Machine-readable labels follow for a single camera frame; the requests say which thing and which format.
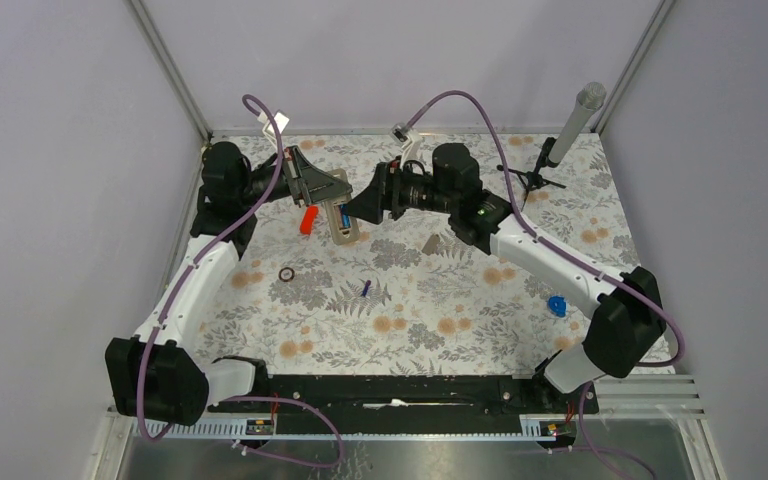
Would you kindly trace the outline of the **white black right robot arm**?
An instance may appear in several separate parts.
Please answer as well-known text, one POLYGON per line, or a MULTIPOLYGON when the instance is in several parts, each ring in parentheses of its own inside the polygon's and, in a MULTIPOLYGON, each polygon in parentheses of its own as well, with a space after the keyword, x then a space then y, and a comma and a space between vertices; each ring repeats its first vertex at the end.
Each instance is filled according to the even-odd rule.
POLYGON ((400 160, 379 163, 368 187, 343 211, 380 224, 409 209, 447 215, 462 242, 539 277, 589 318, 579 345, 537 368, 542 378, 533 396, 543 410, 561 410, 588 381, 627 377, 666 330, 651 272, 610 268, 525 222, 510 201, 484 188, 477 160, 461 143, 436 147, 428 173, 414 173, 400 160))

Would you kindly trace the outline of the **blue battery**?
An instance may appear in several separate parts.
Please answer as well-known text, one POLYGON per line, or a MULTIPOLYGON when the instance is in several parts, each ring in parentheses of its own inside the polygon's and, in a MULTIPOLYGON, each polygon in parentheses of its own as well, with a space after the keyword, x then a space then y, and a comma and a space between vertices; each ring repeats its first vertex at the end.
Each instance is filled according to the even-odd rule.
POLYGON ((349 231, 351 229, 351 219, 350 217, 345 213, 344 210, 345 204, 339 205, 336 207, 337 213, 339 216, 339 225, 341 231, 349 231))

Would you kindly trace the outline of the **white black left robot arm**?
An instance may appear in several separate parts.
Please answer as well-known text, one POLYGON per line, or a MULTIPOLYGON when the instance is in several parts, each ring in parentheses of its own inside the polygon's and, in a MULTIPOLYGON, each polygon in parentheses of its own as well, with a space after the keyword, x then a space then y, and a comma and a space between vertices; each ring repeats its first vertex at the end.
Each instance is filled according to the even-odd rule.
POLYGON ((197 324, 242 259, 263 204, 290 198, 318 206, 351 191, 345 174, 314 166, 295 145, 258 166, 232 142, 208 146, 184 259, 144 323, 106 348, 117 412, 190 426, 209 406, 231 398, 248 411, 264 407, 271 388, 264 361, 224 356, 198 366, 189 353, 197 324))

